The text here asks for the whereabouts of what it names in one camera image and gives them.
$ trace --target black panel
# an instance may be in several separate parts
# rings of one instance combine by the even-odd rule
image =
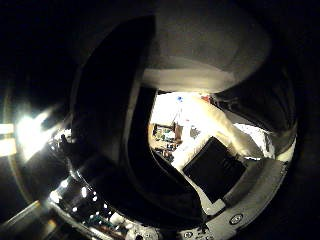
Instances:
[[[139,80],[153,28],[152,16],[120,24],[83,68],[72,130],[82,140],[79,148],[88,153],[72,162],[128,218],[155,227],[192,228],[202,221],[196,192],[178,185],[148,145],[146,129],[156,90],[139,93]]]
[[[212,202],[223,197],[239,180],[244,170],[245,167],[216,138],[211,138],[183,169]]]

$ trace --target screw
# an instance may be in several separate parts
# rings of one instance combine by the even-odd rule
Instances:
[[[184,237],[185,237],[185,238],[191,238],[192,235],[193,235],[192,232],[186,232],[186,233],[184,234]]]
[[[151,234],[150,234],[150,233],[146,233],[146,234],[144,235],[144,238],[143,238],[143,239],[152,240]]]
[[[236,225],[239,222],[241,222],[242,218],[243,218],[243,215],[241,213],[240,214],[236,214],[230,219],[229,223],[231,225]]]

